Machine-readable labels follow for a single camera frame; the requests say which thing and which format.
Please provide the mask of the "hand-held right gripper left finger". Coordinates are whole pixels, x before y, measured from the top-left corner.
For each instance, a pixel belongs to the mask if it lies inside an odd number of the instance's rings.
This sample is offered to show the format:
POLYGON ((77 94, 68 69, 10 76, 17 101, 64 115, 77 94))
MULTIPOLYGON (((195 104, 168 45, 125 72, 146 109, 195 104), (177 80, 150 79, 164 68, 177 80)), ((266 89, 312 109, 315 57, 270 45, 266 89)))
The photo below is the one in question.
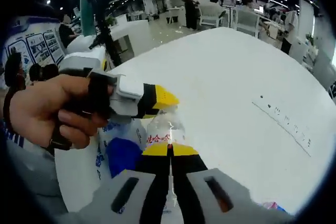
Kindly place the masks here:
POLYGON ((148 146, 136 169, 103 183, 78 212, 82 223, 160 223, 169 191, 167 143, 148 146))

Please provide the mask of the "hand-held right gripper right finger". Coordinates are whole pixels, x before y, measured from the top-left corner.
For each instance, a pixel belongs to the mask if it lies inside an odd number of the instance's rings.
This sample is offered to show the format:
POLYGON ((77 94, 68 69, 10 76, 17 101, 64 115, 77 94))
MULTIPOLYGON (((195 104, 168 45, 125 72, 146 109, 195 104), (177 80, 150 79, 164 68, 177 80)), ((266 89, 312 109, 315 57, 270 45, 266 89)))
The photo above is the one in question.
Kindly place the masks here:
POLYGON ((292 216, 255 203, 249 190, 190 146, 172 145, 174 190, 184 223, 291 223, 292 216))

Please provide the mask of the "person's left hand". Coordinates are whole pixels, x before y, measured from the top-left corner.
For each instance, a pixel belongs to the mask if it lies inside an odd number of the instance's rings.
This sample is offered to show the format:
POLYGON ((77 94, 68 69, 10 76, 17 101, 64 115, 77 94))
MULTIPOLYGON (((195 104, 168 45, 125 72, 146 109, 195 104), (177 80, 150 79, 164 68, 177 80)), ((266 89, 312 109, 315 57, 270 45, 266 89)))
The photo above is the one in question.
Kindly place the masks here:
POLYGON ((72 98, 87 95, 88 86, 88 78, 61 74, 16 92, 9 106, 9 120, 14 132, 33 144, 48 147, 53 142, 56 122, 60 121, 60 135, 74 148, 86 148, 90 137, 108 121, 98 113, 85 118, 66 110, 64 105, 72 98))

